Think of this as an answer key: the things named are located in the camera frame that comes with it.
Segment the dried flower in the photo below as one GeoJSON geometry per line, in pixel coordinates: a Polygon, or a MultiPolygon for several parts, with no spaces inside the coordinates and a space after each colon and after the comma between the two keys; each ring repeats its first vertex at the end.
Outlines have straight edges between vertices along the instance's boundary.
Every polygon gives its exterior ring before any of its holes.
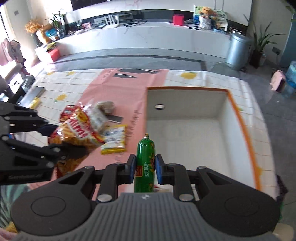
{"type": "Polygon", "coordinates": [[[34,34],[37,32],[39,28],[41,28],[42,25],[38,23],[37,18],[32,18],[26,25],[25,29],[27,33],[34,34]]]}

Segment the smartphone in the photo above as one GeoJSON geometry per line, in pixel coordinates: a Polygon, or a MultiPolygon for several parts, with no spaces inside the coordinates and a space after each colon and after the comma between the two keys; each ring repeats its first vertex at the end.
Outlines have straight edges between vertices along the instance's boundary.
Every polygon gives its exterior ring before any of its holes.
{"type": "Polygon", "coordinates": [[[116,115],[106,115],[108,121],[114,122],[114,123],[121,123],[123,120],[123,117],[116,116],[116,115]]]}

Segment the green plant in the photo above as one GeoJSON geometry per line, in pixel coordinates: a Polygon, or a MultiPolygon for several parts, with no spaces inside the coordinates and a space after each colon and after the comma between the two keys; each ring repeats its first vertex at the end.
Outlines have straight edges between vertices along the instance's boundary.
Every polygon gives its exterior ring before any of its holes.
{"type": "Polygon", "coordinates": [[[249,24],[253,24],[254,26],[254,47],[255,47],[255,50],[259,52],[263,52],[263,49],[267,44],[277,44],[276,42],[269,41],[271,37],[278,36],[278,35],[285,35],[285,34],[268,34],[267,33],[267,30],[272,24],[272,21],[268,24],[264,32],[262,31],[262,25],[260,25],[260,33],[257,33],[257,28],[255,23],[253,21],[248,20],[245,15],[244,17],[246,18],[249,24]]]}
{"type": "Polygon", "coordinates": [[[66,14],[61,14],[61,11],[59,11],[59,14],[57,16],[57,14],[52,14],[52,19],[48,19],[50,21],[53,22],[53,25],[55,28],[57,29],[61,29],[62,28],[62,20],[65,19],[66,14]]]}
{"type": "MultiPolygon", "coordinates": [[[[296,11],[294,8],[291,8],[290,6],[286,6],[286,9],[288,9],[292,14],[293,14],[293,17],[294,17],[294,14],[296,14],[296,11]]],[[[291,19],[291,22],[295,22],[296,21],[296,18],[292,18],[291,19]]]]}

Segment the yellow and white package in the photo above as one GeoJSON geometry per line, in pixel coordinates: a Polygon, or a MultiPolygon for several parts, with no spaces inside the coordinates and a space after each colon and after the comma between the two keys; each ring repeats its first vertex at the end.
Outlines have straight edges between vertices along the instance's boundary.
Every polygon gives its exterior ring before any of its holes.
{"type": "Polygon", "coordinates": [[[111,154],[126,151],[126,125],[117,125],[104,131],[104,141],[101,153],[111,154]]]}

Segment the green sausage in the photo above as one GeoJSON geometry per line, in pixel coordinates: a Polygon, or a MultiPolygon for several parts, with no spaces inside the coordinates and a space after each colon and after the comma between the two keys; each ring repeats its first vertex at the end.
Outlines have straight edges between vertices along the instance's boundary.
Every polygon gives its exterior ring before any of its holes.
{"type": "Polygon", "coordinates": [[[138,144],[134,192],[154,192],[154,158],[154,142],[145,134],[138,144]]]}

